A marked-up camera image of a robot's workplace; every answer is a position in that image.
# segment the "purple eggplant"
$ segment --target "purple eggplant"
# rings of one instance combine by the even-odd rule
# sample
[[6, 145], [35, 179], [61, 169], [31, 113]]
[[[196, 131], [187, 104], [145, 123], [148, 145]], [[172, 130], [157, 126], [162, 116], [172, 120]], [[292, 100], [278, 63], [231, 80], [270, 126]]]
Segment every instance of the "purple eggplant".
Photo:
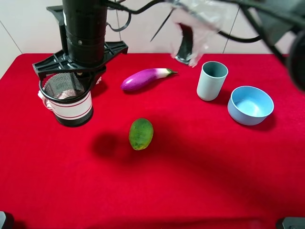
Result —
[[148, 85], [152, 81], [160, 78], [165, 78], [169, 75], [176, 74], [168, 68], [152, 68], [140, 71], [130, 77], [128, 77], [121, 85], [121, 89], [124, 91], [136, 91], [142, 87]]

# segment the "plastic bowl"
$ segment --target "plastic bowl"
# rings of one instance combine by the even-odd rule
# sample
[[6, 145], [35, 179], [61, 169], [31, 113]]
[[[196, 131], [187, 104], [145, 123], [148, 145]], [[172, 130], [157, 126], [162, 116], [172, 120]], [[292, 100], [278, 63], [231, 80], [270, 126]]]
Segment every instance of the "plastic bowl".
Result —
[[236, 88], [228, 103], [230, 116], [243, 125], [257, 125], [274, 110], [271, 97], [261, 89], [251, 86]]

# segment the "transparent plastic bag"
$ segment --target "transparent plastic bag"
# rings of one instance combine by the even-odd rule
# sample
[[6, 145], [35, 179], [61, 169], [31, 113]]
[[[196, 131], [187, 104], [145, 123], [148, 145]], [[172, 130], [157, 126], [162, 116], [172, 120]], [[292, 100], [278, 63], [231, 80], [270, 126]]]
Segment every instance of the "transparent plastic bag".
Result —
[[194, 67], [208, 49], [208, 40], [222, 29], [226, 8], [214, 0], [167, 1], [174, 8], [172, 20], [183, 36], [180, 46], [171, 45], [172, 57]]

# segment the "black cylinder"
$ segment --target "black cylinder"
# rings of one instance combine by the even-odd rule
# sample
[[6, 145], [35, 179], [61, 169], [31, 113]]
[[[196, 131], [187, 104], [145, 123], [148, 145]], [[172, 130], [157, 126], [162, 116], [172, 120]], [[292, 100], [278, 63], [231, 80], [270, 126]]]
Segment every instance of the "black cylinder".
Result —
[[107, 7], [102, 0], [63, 0], [69, 57], [84, 67], [102, 63]]

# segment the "metal mesh basket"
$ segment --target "metal mesh basket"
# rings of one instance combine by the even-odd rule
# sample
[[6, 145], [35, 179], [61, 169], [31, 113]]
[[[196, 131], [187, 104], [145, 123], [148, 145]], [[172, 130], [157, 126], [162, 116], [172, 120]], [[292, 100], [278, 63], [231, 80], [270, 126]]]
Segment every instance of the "metal mesh basket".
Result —
[[49, 97], [60, 100], [76, 98], [85, 93], [74, 73], [51, 75], [43, 81], [42, 86]]

